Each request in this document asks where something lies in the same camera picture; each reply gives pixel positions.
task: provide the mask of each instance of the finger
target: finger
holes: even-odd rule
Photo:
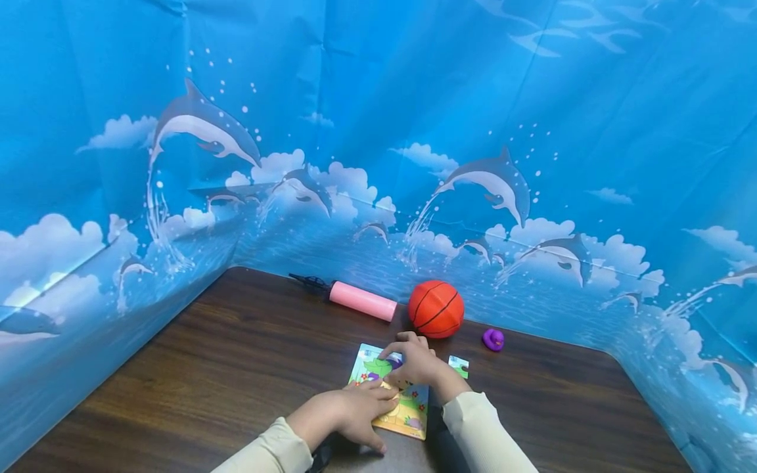
[[[389,399],[389,400],[382,400],[378,402],[378,413],[376,414],[376,417],[379,417],[380,415],[384,415],[387,412],[390,412],[392,409],[397,407],[397,404],[400,402],[399,399]]]
[[[397,396],[400,393],[399,388],[397,387],[378,387],[376,389],[371,390],[371,395],[373,395],[374,398],[377,400],[390,400],[394,398],[394,396]]]
[[[393,352],[402,353],[405,354],[405,342],[402,341],[393,341],[387,347],[381,351],[381,353],[378,354],[378,359],[384,359],[387,356],[389,356],[390,353]]]
[[[381,387],[382,380],[379,379],[372,379],[371,381],[364,381],[360,383],[359,386],[357,386],[357,389],[374,389],[376,387]]]
[[[397,339],[399,341],[416,341],[418,340],[418,335],[414,331],[401,331],[397,334]]]
[[[361,442],[366,447],[370,447],[382,455],[386,453],[386,443],[379,437],[379,435],[371,429],[370,434],[366,434],[365,439]]]
[[[388,375],[384,377],[384,381],[386,381],[388,384],[392,386],[397,386],[397,383],[400,379],[403,378],[403,374],[405,372],[405,365],[400,366],[397,369],[393,369],[389,372]]]

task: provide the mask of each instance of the purple rubber duck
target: purple rubber duck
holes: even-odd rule
[[[484,336],[481,337],[481,339],[484,341],[486,348],[491,351],[502,351],[502,348],[505,346],[505,335],[501,331],[493,328],[489,328],[485,331]]]

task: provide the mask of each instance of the water splash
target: water splash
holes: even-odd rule
[[[169,259],[172,260],[172,266],[178,267],[179,270],[184,270],[194,267],[195,264],[189,258],[185,257],[181,251],[174,247],[168,236],[164,234],[164,223],[168,220],[170,215],[168,203],[166,202],[163,191],[158,190],[155,193],[153,192],[154,184],[152,181],[155,161],[157,160],[158,155],[162,152],[163,148],[160,147],[160,143],[156,143],[155,148],[150,150],[150,163],[147,171],[148,229],[150,230],[150,236],[158,250],[165,251]]]

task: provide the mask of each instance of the child's left hand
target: child's left hand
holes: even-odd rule
[[[313,452],[332,432],[385,453],[386,445],[373,430],[373,419],[397,407],[397,388],[382,387],[382,380],[351,384],[339,391],[317,394],[287,417],[292,431]]]

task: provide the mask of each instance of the child's right hand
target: child's right hand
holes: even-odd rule
[[[385,359],[393,352],[402,353],[403,356],[402,366],[386,375],[384,381],[392,386],[402,386],[407,382],[427,384],[434,388],[443,404],[471,390],[462,376],[428,348],[426,337],[403,331],[397,334],[397,339],[399,341],[389,344],[378,355],[379,359]]]

